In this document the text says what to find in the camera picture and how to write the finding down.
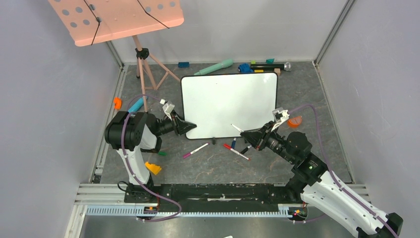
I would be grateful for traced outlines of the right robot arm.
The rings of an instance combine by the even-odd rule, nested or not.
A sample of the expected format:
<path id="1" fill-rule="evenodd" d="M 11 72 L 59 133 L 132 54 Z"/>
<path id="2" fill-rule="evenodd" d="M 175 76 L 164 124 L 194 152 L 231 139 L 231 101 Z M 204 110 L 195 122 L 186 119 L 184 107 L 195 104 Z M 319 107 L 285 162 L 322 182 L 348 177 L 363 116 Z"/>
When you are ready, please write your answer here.
<path id="1" fill-rule="evenodd" d="M 268 148 L 289 162 L 293 177 L 286 184 L 286 196 L 292 202 L 303 201 L 338 222 L 356 238 L 397 238 L 403 218 L 386 213 L 354 192 L 311 152 L 312 144 L 299 131 L 287 137 L 273 131 L 270 121 L 259 129 L 240 131 L 252 147 Z"/>

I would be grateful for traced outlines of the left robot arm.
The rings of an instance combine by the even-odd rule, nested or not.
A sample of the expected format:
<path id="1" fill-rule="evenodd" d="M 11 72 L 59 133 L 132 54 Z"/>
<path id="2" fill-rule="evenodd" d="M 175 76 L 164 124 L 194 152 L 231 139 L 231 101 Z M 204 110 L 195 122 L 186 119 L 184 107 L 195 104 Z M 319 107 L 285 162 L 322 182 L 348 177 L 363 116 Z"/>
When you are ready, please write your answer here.
<path id="1" fill-rule="evenodd" d="M 124 202 L 156 201 L 156 189 L 143 159 L 144 153 L 158 153 L 161 136 L 183 135 L 197 125 L 185 121 L 176 111 L 163 119 L 150 113 L 119 111 L 105 128 L 105 141 L 121 156 L 129 174 Z"/>

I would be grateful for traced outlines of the white whiteboard black frame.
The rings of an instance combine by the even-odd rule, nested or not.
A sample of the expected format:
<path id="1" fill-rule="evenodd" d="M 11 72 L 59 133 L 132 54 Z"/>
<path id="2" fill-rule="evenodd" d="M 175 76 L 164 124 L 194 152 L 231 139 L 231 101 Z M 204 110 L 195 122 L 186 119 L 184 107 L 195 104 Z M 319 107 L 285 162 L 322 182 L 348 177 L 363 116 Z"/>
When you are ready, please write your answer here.
<path id="1" fill-rule="evenodd" d="M 274 72 L 192 75 L 181 79 L 184 119 L 197 125 L 189 140 L 238 137 L 273 120 L 278 76 Z"/>

